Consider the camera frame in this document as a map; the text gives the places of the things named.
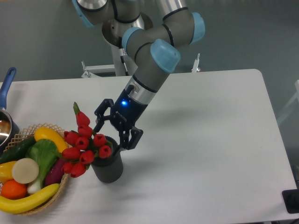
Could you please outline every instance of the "wicker basket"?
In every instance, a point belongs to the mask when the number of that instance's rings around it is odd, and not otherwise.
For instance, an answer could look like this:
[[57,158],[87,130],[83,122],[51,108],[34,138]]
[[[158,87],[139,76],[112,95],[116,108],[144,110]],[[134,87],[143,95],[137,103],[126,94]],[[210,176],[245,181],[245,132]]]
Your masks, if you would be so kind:
[[[22,131],[20,131],[18,134],[16,134],[14,136],[14,138],[11,139],[11,141],[9,142],[8,146],[6,146],[5,150],[9,150],[11,147],[13,147],[14,145],[16,145],[18,142],[24,140],[25,138],[29,137],[29,136],[33,136],[34,132],[36,131],[36,129],[38,129],[39,127],[48,127],[53,129],[54,131],[56,131],[57,133],[59,133],[61,135],[61,137],[64,136],[64,130],[61,129],[60,127],[58,127],[57,125],[51,125],[51,124],[38,124],[38,125],[33,125],[33,126],[29,126],[28,128],[24,128]],[[62,180],[60,182],[60,186],[58,189],[58,192],[48,201],[46,201],[44,204],[41,204],[40,206],[31,209],[29,211],[26,212],[22,212],[22,213],[18,213],[17,215],[23,215],[23,216],[27,216],[27,215],[33,215],[36,214],[42,210],[44,210],[45,208],[48,208],[52,203],[54,203],[57,198],[60,196],[61,192],[63,191],[63,189],[66,186],[66,182],[68,180],[69,175],[65,174],[62,177]]]

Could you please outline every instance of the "blue joint cap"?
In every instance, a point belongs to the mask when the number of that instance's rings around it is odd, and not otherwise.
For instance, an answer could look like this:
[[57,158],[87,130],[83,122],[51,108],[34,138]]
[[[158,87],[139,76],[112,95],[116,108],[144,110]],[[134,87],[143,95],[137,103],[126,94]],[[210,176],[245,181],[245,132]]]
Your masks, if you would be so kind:
[[77,0],[72,0],[72,2],[73,2],[73,5],[74,5],[74,7],[75,7],[75,9],[76,9],[76,11],[77,11],[77,13],[78,13],[81,21],[84,23],[84,25],[86,27],[88,27],[88,28],[89,27],[93,27],[93,24],[90,23],[90,21],[86,18],[86,16],[83,14],[83,12],[81,11],[80,7],[78,6]]
[[205,22],[199,13],[191,13],[191,14],[193,15],[194,18],[194,34],[191,43],[194,43],[204,37],[206,27],[205,27]]
[[121,40],[121,44],[123,46],[123,48],[125,49],[125,51],[127,51],[127,43],[129,41],[130,36],[136,31],[139,30],[141,28],[139,27],[131,27],[130,29],[128,29],[122,36],[122,40]]
[[164,40],[157,39],[150,47],[150,53],[157,65],[165,72],[173,73],[179,60],[180,52]]

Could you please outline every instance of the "red tulip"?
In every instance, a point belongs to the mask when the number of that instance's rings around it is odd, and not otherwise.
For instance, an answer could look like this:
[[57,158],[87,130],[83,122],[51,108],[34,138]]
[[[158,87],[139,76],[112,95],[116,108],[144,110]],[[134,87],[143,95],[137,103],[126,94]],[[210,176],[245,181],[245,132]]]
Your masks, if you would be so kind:
[[61,171],[66,174],[69,174],[71,172],[71,170],[73,169],[73,167],[74,167],[74,164],[72,164],[70,162],[66,162],[64,164],[64,166],[61,168]]
[[80,125],[78,132],[82,137],[90,138],[93,135],[93,129],[88,125]]
[[89,145],[89,140],[86,137],[79,137],[75,143],[75,146],[80,150],[86,150],[88,145]]
[[101,147],[106,144],[106,137],[103,134],[96,134],[93,143],[96,147]]
[[76,140],[79,138],[80,136],[77,133],[74,132],[64,132],[64,140],[74,146],[76,143]]
[[89,125],[90,119],[81,111],[76,114],[77,125]]
[[62,156],[69,160],[78,159],[80,155],[81,155],[80,149],[78,149],[77,147],[66,148],[62,152]]
[[86,165],[86,164],[89,164],[89,163],[92,163],[93,162],[93,159],[94,159],[94,154],[91,150],[87,150],[86,152],[83,152],[81,155],[80,155],[80,158],[79,158],[79,161],[83,164],[83,165]]
[[71,169],[71,177],[76,178],[78,176],[81,176],[86,171],[85,165],[83,165],[80,162],[77,162],[74,164],[73,168]]
[[102,159],[109,157],[111,155],[111,153],[112,153],[112,150],[109,146],[102,146],[99,149],[99,157]]

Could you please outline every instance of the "orange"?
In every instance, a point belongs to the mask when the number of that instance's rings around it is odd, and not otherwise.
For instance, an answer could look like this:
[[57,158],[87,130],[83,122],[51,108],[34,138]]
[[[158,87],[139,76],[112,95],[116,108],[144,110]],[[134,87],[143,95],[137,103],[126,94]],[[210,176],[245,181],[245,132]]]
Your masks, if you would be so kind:
[[1,189],[1,196],[16,200],[27,196],[26,184],[18,183],[15,180],[7,181]]

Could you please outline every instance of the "pot handle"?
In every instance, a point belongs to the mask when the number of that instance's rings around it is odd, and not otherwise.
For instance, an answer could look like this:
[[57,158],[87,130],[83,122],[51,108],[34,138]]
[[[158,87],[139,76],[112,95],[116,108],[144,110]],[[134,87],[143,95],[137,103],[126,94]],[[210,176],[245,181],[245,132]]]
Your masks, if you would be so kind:
[[6,109],[6,99],[9,87],[14,79],[17,69],[12,67],[8,70],[0,89],[0,109]]

